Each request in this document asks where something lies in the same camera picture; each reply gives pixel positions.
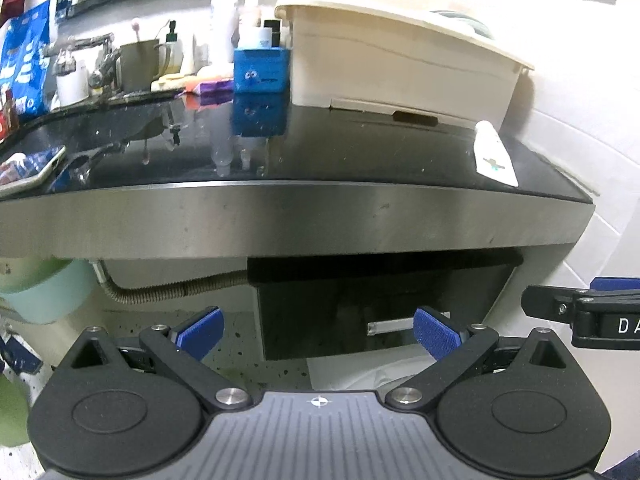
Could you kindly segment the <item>dark blue fuzzy sleeve forearm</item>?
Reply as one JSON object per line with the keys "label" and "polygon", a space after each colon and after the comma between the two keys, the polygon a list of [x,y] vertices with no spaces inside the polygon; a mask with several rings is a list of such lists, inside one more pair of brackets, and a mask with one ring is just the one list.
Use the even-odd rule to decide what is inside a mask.
{"label": "dark blue fuzzy sleeve forearm", "polygon": [[640,480],[640,451],[608,468],[601,477],[608,480]]}

